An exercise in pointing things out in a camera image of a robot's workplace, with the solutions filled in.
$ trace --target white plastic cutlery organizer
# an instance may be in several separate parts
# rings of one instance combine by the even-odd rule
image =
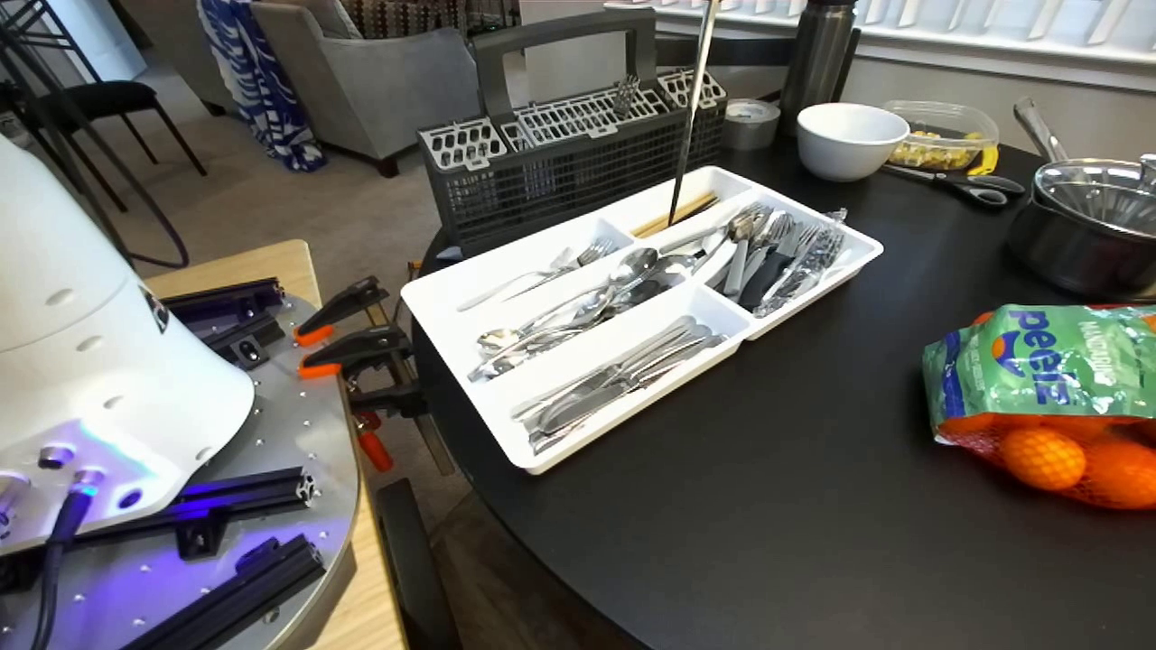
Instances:
[[[525,474],[545,474],[859,275],[882,246],[702,167],[400,288]]]

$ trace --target food package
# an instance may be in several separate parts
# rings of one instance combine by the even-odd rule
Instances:
[[[989,176],[1002,167],[1002,128],[975,106],[889,102],[910,122],[893,167]]]
[[[1018,307],[925,346],[936,441],[1097,511],[1156,511],[1156,307]]]

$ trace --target mandarin orange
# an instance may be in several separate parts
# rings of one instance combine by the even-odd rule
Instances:
[[[1070,490],[1089,469],[1083,448],[1049,427],[997,436],[997,464],[1038,490]]]
[[[1153,511],[1156,453],[1129,436],[1089,443],[1082,495],[1105,511]]]

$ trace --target silverware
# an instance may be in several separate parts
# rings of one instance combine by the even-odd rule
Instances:
[[[727,226],[727,239],[739,246],[724,280],[724,298],[739,298],[748,287],[748,258],[751,246],[760,239],[760,232],[765,229],[771,209],[765,208],[748,208],[740,209],[731,226]]]
[[[751,239],[751,258],[745,266],[745,288],[751,287],[751,280],[760,275],[760,266],[765,264],[772,242],[778,242],[778,226],[787,218],[787,209],[771,209],[760,236]]]
[[[690,360],[693,353],[715,345],[724,345],[724,338],[696,325],[693,317],[681,317],[672,328],[651,338],[623,360],[604,366],[583,376],[578,382],[525,406],[519,412],[512,412],[512,418],[527,427],[527,441],[536,454],[544,454],[570,429],[578,429],[598,410],[659,382],[675,366]]]
[[[834,229],[808,232],[794,259],[787,264],[787,273],[764,293],[754,315],[765,317],[780,311],[787,299],[794,299],[799,293],[819,287],[825,275],[837,264],[841,242],[847,236]]]
[[[929,173],[929,169],[908,169],[908,167],[889,167],[900,176],[919,176],[929,185],[942,185],[953,189],[959,197],[985,208],[985,209],[1005,209],[1011,208],[1011,200],[1026,197],[1022,185],[1017,185],[1011,176],[952,176],[952,173]]]
[[[563,280],[563,275],[570,275],[570,273],[578,273],[578,266],[584,266],[592,259],[604,259],[609,253],[616,253],[616,246],[592,242],[592,246],[584,246],[578,253],[568,246],[545,266],[512,275],[512,280],[483,288],[482,298],[466,299],[458,311],[478,311],[482,304],[491,304],[491,299],[516,299],[516,298],[525,298],[525,293],[531,293],[531,288],[539,288],[539,287],[545,287],[554,280]]]
[[[475,382],[498,381],[536,353],[609,323],[623,307],[637,304],[637,288],[663,275],[659,250],[633,250],[623,264],[592,288],[583,288],[539,317],[516,328],[488,328],[478,338],[482,366],[471,372]]]

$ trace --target stainless steel pot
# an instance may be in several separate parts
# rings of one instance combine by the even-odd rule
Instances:
[[[1017,214],[1010,253],[1070,293],[1142,293],[1156,287],[1156,157],[1142,163],[1070,158],[1038,110],[1017,118],[1049,153],[1032,197]]]

